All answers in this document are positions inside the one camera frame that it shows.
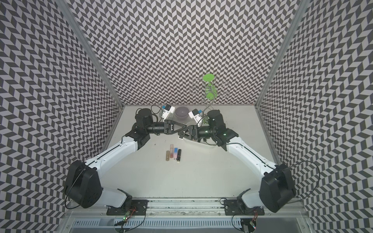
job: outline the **vent grille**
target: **vent grille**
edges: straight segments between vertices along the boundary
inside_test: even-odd
[[[73,226],[75,227],[97,227],[100,224],[100,219],[84,219],[84,218],[77,218],[74,221]]]
[[[113,219],[110,221],[100,221],[100,218],[76,218],[73,227],[77,228],[112,228]],[[121,218],[116,218],[115,223],[121,221]],[[128,220],[123,225],[125,228],[138,226],[142,222],[141,218]],[[241,227],[240,218],[233,219],[235,227]],[[144,223],[139,228],[148,229],[190,229],[190,228],[233,228],[231,217],[228,218],[152,218],[145,219]]]

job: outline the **chevron patterned wall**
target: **chevron patterned wall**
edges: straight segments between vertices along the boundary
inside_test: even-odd
[[[51,0],[1,0],[0,38],[0,232],[53,231],[119,107]]]
[[[260,106],[318,232],[373,232],[373,1],[314,0]],[[300,197],[313,165],[294,176]]]
[[[206,73],[254,103],[299,1],[67,0],[124,105],[201,103]]]

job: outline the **cable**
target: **cable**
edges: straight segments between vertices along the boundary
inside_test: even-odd
[[[112,150],[114,150],[114,149],[117,148],[118,146],[119,146],[119,145],[117,145],[117,146],[114,147],[113,149],[109,150],[109,151],[106,152],[105,154],[101,155],[101,156],[98,157],[97,159],[100,159],[102,156],[104,156],[104,155],[106,155],[107,153],[111,152]],[[87,167],[89,167],[89,165],[91,165],[91,164],[94,163],[94,162],[95,162],[95,160],[93,160],[92,162],[90,162],[90,163],[87,165]],[[75,184],[76,181],[78,180],[79,176],[80,176],[80,175],[85,171],[85,169],[86,169],[87,167],[84,167],[84,169],[79,173],[79,175],[76,177],[75,181],[72,183],[70,190],[69,190],[68,193],[66,194],[66,197],[65,197],[65,207],[66,207],[68,210],[72,210],[72,209],[75,209],[75,208],[77,208],[77,207],[80,206],[80,205],[77,205],[77,206],[75,206],[75,207],[70,208],[70,207],[67,207],[66,202],[67,202],[67,200],[68,200],[68,196],[69,196],[69,194],[70,194],[70,192],[71,192],[71,190],[72,190],[72,187],[74,187],[74,184]]]
[[[80,175],[81,175],[84,171],[85,171],[85,168],[84,168],[84,169],[79,173],[79,175],[76,177],[75,181],[72,183],[72,186],[71,186],[70,190],[69,190],[68,193],[66,194],[66,197],[65,197],[65,208],[68,209],[68,210],[72,210],[72,209],[75,209],[75,208],[77,208],[77,207],[80,206],[80,205],[77,205],[77,206],[75,206],[75,207],[70,208],[70,207],[67,206],[66,202],[67,202],[67,200],[68,200],[68,196],[69,196],[69,194],[70,194],[70,192],[71,192],[72,187],[74,187],[74,184],[76,183],[76,181],[78,180],[78,178],[80,177]]]
[[[210,145],[210,146],[216,146],[217,144],[209,144],[208,142],[205,142],[207,145]]]
[[[258,218],[258,212],[256,210],[254,210],[254,218],[252,218],[251,222],[255,222],[256,219]]]
[[[134,228],[131,228],[131,229],[129,229],[128,231],[125,231],[125,232],[129,232],[130,230],[133,230],[133,229],[135,229],[135,228],[138,228],[139,226],[141,226],[141,225],[144,223],[145,218],[146,218],[146,209],[145,209],[143,206],[141,206],[141,207],[144,209],[144,212],[145,212],[145,214],[144,214],[144,220],[143,220],[139,225],[137,225],[137,226],[135,226]]]
[[[250,151],[255,157],[257,157],[262,163],[264,163],[267,167],[271,168],[274,170],[273,167],[270,167],[268,164],[266,164],[265,162],[263,162],[263,160],[261,160],[256,154],[254,154],[251,150],[249,150],[249,148],[245,147],[244,145],[242,145],[241,143],[238,143],[238,142],[233,142],[233,143],[228,143],[226,145],[232,145],[232,144],[238,144],[238,145],[241,145],[242,147],[244,147],[245,149],[247,149],[248,151]]]
[[[295,203],[295,202],[298,202],[298,201],[303,201],[305,198],[309,197],[313,193],[313,191],[315,191],[315,189],[319,186],[319,182],[320,182],[320,179],[321,179],[321,172],[320,172],[320,169],[319,169],[319,167],[317,166],[316,163],[312,162],[311,160],[304,160],[304,161],[300,161],[300,162],[295,162],[294,165],[291,165],[290,167],[295,167],[296,165],[299,165],[299,164],[302,164],[302,163],[305,163],[305,162],[313,163],[316,166],[317,172],[319,173],[319,178],[316,182],[316,185],[313,187],[313,189],[310,191],[309,194],[307,194],[304,198],[301,198],[297,201],[288,202],[287,204]]]
[[[153,106],[156,106],[156,105],[152,105],[151,107],[150,107],[150,110],[151,110],[151,112],[152,113],[154,113],[154,114],[158,114],[161,110],[162,110],[162,108],[161,107],[159,107],[159,106],[156,106],[156,107],[158,107],[159,108],[159,111],[157,112],[157,113],[155,113],[155,112],[153,112],[153,109],[152,109],[152,107]]]
[[[201,127],[198,128],[198,124],[200,123],[200,121],[203,120],[203,112],[202,112],[202,118],[197,122],[197,129],[200,129]]]
[[[253,207],[253,208],[250,208],[250,210],[248,210],[248,211],[244,211],[243,213],[242,213],[242,211],[241,211],[241,208],[238,208],[238,211],[239,211],[240,213],[244,214],[244,215],[248,215],[248,214],[250,214],[251,212],[255,212],[256,209],[257,209],[258,207],[259,207],[259,206],[257,206],[257,207]]]
[[[221,202],[222,199],[226,199],[226,200],[228,200],[227,198],[220,198],[220,199],[219,199],[220,204],[222,204],[222,202]]]
[[[126,213],[125,216],[123,217],[123,220],[122,220],[122,221],[119,221],[119,222],[115,223],[115,220],[114,220],[114,230],[115,230],[116,232],[124,233],[123,226],[124,226],[124,224],[127,223],[128,219],[131,218],[131,216],[134,214],[134,212],[136,212],[136,207],[134,206],[133,209],[130,209],[128,212],[130,212],[130,211],[132,211],[131,214],[127,217],[127,213]]]
[[[155,116],[157,118],[157,122],[158,122],[158,117],[155,113],[152,113],[153,116]]]
[[[243,230],[238,229],[235,225],[233,225],[233,217],[236,216],[237,214],[238,214],[238,213],[236,213],[236,214],[234,214],[234,215],[232,216],[232,219],[231,219],[232,226],[233,226],[236,230],[239,230],[239,231],[241,231],[241,232],[244,232]]]

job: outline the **black motor joint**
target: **black motor joint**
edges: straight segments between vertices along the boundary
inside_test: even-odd
[[[154,122],[153,116],[157,119],[156,114],[152,113],[150,109],[143,108],[138,111],[135,115],[136,123],[133,125],[132,130],[126,134],[126,136],[134,139],[138,142],[138,149],[143,147],[145,143],[150,139],[150,133],[154,134],[174,134],[181,130],[184,130],[187,126],[180,124],[173,120],[164,120],[164,122]],[[175,129],[175,125],[180,126],[180,129]]]
[[[184,131],[179,132],[180,138],[188,138],[189,140],[199,140],[203,138],[211,138],[216,145],[227,150],[226,144],[238,134],[231,129],[226,128],[223,115],[220,110],[211,110],[207,113],[208,126],[198,127],[190,125]]]

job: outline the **black cable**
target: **black cable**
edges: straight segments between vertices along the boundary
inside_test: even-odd
[[[69,194],[70,194],[70,192],[71,192],[72,187],[74,187],[74,184],[76,183],[76,181],[78,180],[79,176],[80,176],[84,171],[85,171],[85,168],[84,168],[84,169],[79,173],[79,175],[76,177],[75,181],[74,181],[74,182],[72,183],[72,185],[71,185],[70,190],[69,190],[68,193],[66,194],[66,197],[65,197],[65,208],[68,209],[68,210],[72,210],[72,209],[75,209],[75,208],[77,208],[77,207],[80,206],[80,205],[77,205],[77,206],[75,206],[75,207],[70,208],[70,207],[67,206],[66,202],[67,202],[67,200],[68,200],[68,196],[69,196]]]
[[[208,142],[205,142],[206,144],[208,144],[208,145],[210,145],[210,146],[216,146],[217,144],[214,144],[214,145],[212,145],[212,144],[209,144]]]
[[[201,127],[198,128],[198,124],[199,124],[199,122],[200,122],[202,119],[203,119],[203,112],[202,112],[202,118],[197,122],[197,129],[201,128]]]
[[[249,150],[247,147],[245,147],[244,145],[242,145],[241,143],[238,143],[238,142],[233,142],[233,143],[228,143],[227,145],[232,145],[232,144],[238,144],[238,145],[241,145],[243,146],[245,149],[247,149],[248,151],[250,151],[255,157],[257,157],[262,163],[264,163],[267,167],[271,168],[274,170],[274,168],[270,167],[268,164],[266,164],[265,162],[263,162],[263,160],[261,160],[256,154],[254,154],[251,150]]]
[[[222,202],[221,202],[222,199],[226,199],[226,198],[220,198],[219,199],[220,204],[222,204]]]
[[[321,172],[320,172],[320,169],[319,169],[319,167],[317,166],[316,163],[312,162],[311,160],[304,160],[304,161],[300,161],[300,162],[295,162],[295,164],[291,165],[290,167],[295,167],[296,165],[299,165],[299,164],[302,164],[302,163],[305,163],[305,162],[313,163],[316,166],[317,172],[319,173],[319,178],[316,182],[316,185],[313,187],[313,189],[310,191],[309,194],[307,194],[304,198],[301,198],[297,201],[288,202],[287,204],[295,203],[295,202],[298,202],[298,201],[303,201],[305,198],[309,197],[313,193],[313,191],[315,191],[315,189],[319,186],[319,182],[320,182],[320,179],[321,179]]]
[[[158,122],[158,117],[155,113],[152,113],[153,116],[155,116],[157,118],[157,122]]]
[[[161,110],[162,110],[162,108],[161,107],[159,107],[159,106],[156,106],[156,107],[158,107],[159,108],[159,111],[157,112],[157,113],[155,113],[155,112],[153,112],[153,109],[152,109],[152,107],[153,106],[156,106],[156,105],[152,105],[151,107],[150,107],[150,110],[151,110],[151,112],[152,113],[154,113],[154,114],[158,114]]]
[[[240,213],[244,214],[244,215],[248,215],[248,214],[250,214],[251,212],[254,212],[258,207],[259,207],[259,206],[257,206],[257,207],[253,207],[253,208],[250,208],[250,210],[248,210],[248,211],[244,211],[243,213],[242,213],[242,211],[241,211],[241,208],[238,208],[238,211],[239,211]]]
[[[238,229],[237,227],[235,227],[235,225],[233,225],[233,218],[234,218],[234,216],[236,216],[237,214],[238,214],[238,213],[234,214],[234,215],[232,216],[232,218],[231,218],[232,226],[233,226],[236,230],[239,230],[239,231],[241,231],[241,232],[244,232],[243,230]]]
[[[117,145],[117,146],[114,147],[113,149],[109,150],[109,151],[106,152],[105,154],[101,155],[101,156],[98,157],[97,159],[100,159],[102,156],[104,156],[104,155],[106,155],[107,153],[111,152],[112,150],[114,150],[114,149],[117,148],[118,146],[119,146],[119,145]],[[93,160],[92,162],[90,162],[90,163],[87,165],[87,167],[88,167],[89,165],[91,165],[92,163],[94,163],[94,162],[95,162],[95,160]],[[66,202],[67,202],[67,200],[68,200],[68,196],[69,196],[69,194],[70,194],[70,192],[71,192],[71,190],[72,190],[72,187],[74,187],[74,184],[75,184],[76,181],[78,180],[79,176],[80,176],[80,175],[85,171],[85,169],[86,169],[86,167],[84,167],[84,169],[79,173],[79,175],[76,177],[75,181],[72,183],[70,190],[69,190],[68,193],[66,194],[66,197],[65,197],[65,207],[66,207],[68,210],[72,210],[72,209],[75,209],[75,208],[77,208],[77,207],[80,206],[80,205],[77,205],[77,206],[75,206],[75,207],[70,208],[70,207],[67,207]]]
[[[146,218],[146,209],[145,209],[143,206],[141,206],[141,207],[144,209],[144,212],[145,212],[145,214],[144,214],[144,220],[143,220],[139,225],[137,225],[136,227],[131,228],[131,229],[129,229],[128,231],[125,231],[125,232],[129,232],[130,230],[133,230],[133,229],[135,229],[135,228],[138,228],[139,226],[141,226],[141,225],[144,223],[145,218]]]

